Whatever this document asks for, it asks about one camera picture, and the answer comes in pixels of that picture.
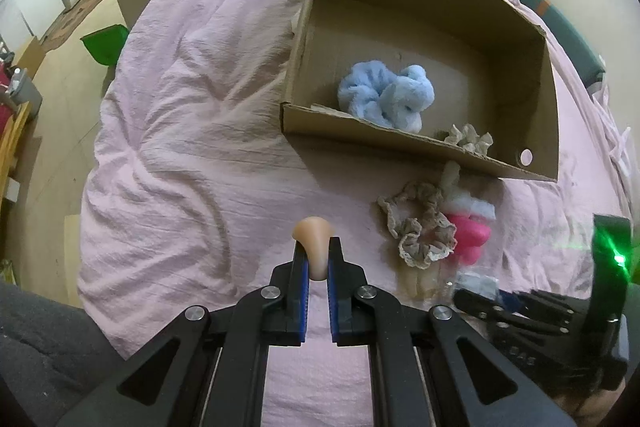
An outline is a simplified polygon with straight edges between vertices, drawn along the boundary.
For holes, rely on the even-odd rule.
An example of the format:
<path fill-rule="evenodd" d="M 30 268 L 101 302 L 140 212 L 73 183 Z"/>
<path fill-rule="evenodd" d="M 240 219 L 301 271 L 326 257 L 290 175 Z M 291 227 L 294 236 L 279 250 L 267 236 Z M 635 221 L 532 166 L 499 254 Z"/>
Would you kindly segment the right hand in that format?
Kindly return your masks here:
<path fill-rule="evenodd" d="M 578 395 L 558 395 L 553 401 L 565 411 L 577 426 L 597 426 L 605 419 L 626 388 L 621 383 L 615 391 L 598 390 L 589 397 Z"/>

